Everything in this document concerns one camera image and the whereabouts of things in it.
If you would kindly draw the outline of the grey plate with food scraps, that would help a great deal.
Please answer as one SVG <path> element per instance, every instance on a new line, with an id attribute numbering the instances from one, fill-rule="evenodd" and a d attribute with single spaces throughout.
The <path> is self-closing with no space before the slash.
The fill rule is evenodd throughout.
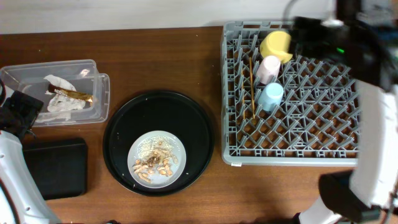
<path id="1" fill-rule="evenodd" d="M 187 162 L 185 146 L 166 131 L 151 131 L 139 137 L 127 156 L 132 178 L 141 186 L 161 189 L 174 183 Z"/>

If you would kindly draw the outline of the grey plastic dishwasher rack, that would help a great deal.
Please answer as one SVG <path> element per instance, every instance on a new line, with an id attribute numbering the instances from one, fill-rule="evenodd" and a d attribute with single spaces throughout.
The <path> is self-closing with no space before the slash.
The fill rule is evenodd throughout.
<path id="1" fill-rule="evenodd" d="M 359 141 L 358 93 L 350 69 L 296 55 L 275 81 L 284 94 L 273 112 L 257 103 L 264 85 L 255 77 L 261 41 L 284 30 L 279 21 L 227 22 L 221 35 L 221 156 L 232 166 L 353 167 Z M 255 115 L 252 118 L 249 57 Z M 244 69 L 245 115 L 241 107 Z"/>

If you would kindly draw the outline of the pink cup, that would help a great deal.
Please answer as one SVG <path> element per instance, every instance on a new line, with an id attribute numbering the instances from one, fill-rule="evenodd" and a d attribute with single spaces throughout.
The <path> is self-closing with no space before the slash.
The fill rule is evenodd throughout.
<path id="1" fill-rule="evenodd" d="M 274 55 L 266 56 L 257 69 L 256 76 L 262 84 L 268 84 L 279 74 L 280 60 Z"/>

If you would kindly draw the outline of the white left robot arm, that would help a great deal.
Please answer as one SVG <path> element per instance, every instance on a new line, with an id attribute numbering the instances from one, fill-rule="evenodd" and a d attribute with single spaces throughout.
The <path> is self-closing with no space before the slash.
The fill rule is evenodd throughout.
<path id="1" fill-rule="evenodd" d="M 60 223 L 30 174 L 21 141 L 44 103 L 14 91 L 1 106 L 1 223 Z"/>

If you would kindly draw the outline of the clear plastic waste bin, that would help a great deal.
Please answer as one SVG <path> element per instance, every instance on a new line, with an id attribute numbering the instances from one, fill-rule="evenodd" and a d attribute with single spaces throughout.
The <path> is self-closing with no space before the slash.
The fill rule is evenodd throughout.
<path id="1" fill-rule="evenodd" d="M 86 102 L 78 110 L 49 111 L 50 102 L 59 96 L 47 93 L 48 86 L 54 83 L 46 79 L 48 75 L 66 80 L 77 92 L 93 96 L 93 102 Z M 94 60 L 6 66 L 1 69 L 1 80 L 6 86 L 7 96 L 20 91 L 44 103 L 35 127 L 102 123 L 108 118 L 110 80 L 107 74 L 98 71 Z"/>

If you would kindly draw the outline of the gold snack wrapper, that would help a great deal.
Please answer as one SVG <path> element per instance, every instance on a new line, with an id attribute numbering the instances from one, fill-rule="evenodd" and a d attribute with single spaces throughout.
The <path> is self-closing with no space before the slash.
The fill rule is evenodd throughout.
<path id="1" fill-rule="evenodd" d="M 58 95 L 66 96 L 66 97 L 73 98 L 76 100 L 83 100 L 85 102 L 89 102 L 91 105 L 93 104 L 93 96 L 86 94 L 86 93 L 80 93 L 80 92 L 73 91 L 73 90 L 67 90 L 67 89 L 55 86 L 53 84 L 49 84 L 48 91 L 50 93 L 56 93 Z"/>

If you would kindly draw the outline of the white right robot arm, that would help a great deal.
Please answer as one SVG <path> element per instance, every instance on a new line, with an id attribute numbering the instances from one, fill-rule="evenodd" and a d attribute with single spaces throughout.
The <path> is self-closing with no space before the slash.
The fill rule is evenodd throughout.
<path id="1" fill-rule="evenodd" d="M 357 19 L 296 17 L 291 52 L 350 67 L 359 95 L 359 156 L 352 171 L 324 174 L 320 196 L 294 223 L 386 222 L 397 211 L 397 41 Z"/>

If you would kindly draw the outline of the crumpled white tissue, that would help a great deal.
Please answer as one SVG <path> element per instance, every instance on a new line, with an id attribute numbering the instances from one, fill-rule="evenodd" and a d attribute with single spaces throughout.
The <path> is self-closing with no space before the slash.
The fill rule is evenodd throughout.
<path id="1" fill-rule="evenodd" d="M 60 77 L 47 75 L 46 77 L 44 77 L 44 80 L 49 81 L 52 85 L 55 85 L 57 87 L 64 88 L 66 90 L 76 91 L 76 88 L 70 82 Z M 67 96 L 53 94 L 49 91 L 46 91 L 45 94 L 54 95 L 54 97 L 50 100 L 49 105 L 47 106 L 48 112 L 56 113 L 66 111 L 67 113 L 63 113 L 57 116 L 51 114 L 43 115 L 43 117 L 36 119 L 37 123 L 44 123 L 48 121 L 53 121 L 55 119 L 65 119 L 66 121 L 68 121 L 69 119 L 71 119 L 71 110 L 82 110 L 86 105 L 86 102 L 83 100 L 77 100 L 74 98 L 69 98 Z"/>

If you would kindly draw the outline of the black rectangular box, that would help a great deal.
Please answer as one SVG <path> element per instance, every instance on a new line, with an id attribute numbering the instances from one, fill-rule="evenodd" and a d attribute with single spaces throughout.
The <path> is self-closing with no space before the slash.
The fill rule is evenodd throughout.
<path id="1" fill-rule="evenodd" d="M 44 200 L 77 197 L 86 193 L 88 146 L 84 139 L 25 144 L 23 155 Z"/>

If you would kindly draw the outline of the wooden chopstick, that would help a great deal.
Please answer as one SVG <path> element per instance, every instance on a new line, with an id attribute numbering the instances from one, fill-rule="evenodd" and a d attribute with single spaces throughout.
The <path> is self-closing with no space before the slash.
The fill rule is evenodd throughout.
<path id="1" fill-rule="evenodd" d="M 241 107 L 242 107 L 242 110 L 243 110 L 243 114 L 242 114 L 242 117 L 243 117 L 243 121 L 246 119 L 246 115 L 245 115 L 245 106 L 246 106 L 246 104 L 245 104 L 245 99 L 244 99 L 244 95 L 245 95 L 245 89 L 244 89 L 244 79 L 245 79 L 245 77 L 244 77 L 244 69 L 242 68 L 242 70 L 241 70 L 241 77 L 242 77 L 242 84 L 241 84 L 241 92 L 242 92 L 242 102 L 241 102 Z"/>
<path id="2" fill-rule="evenodd" d="M 255 102 L 254 102 L 254 79 L 252 72 L 252 57 L 249 57 L 249 75 L 250 75 L 250 87 L 251 87 L 251 108 L 252 108 L 252 118 L 255 119 Z"/>

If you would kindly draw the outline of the light blue cup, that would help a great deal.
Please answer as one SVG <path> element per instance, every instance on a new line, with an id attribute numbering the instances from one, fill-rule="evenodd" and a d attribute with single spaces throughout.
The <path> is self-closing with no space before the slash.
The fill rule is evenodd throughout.
<path id="1" fill-rule="evenodd" d="M 284 94 L 284 88 L 278 83 L 269 83 L 261 91 L 260 97 L 257 101 L 262 105 L 262 109 L 266 112 L 273 112 L 276 106 L 279 106 Z"/>

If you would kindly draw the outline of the yellow bowl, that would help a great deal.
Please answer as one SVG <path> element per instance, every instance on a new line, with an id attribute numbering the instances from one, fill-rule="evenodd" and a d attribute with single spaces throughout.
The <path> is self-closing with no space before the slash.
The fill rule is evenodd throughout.
<path id="1" fill-rule="evenodd" d="M 273 31 L 260 44 L 260 53 L 263 58 L 273 55 L 281 63 L 287 63 L 293 55 L 289 53 L 291 36 L 285 31 Z"/>

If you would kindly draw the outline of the round black serving tray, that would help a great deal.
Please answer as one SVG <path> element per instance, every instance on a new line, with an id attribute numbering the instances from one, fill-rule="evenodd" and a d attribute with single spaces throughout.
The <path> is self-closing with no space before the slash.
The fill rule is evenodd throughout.
<path id="1" fill-rule="evenodd" d="M 134 141 L 150 131 L 167 131 L 187 153 L 183 174 L 170 186 L 150 189 L 134 180 L 127 155 Z M 211 119 L 193 99 L 176 91 L 147 91 L 123 105 L 109 120 L 103 157 L 110 174 L 126 189 L 149 197 L 175 194 L 194 183 L 210 163 L 215 145 Z"/>

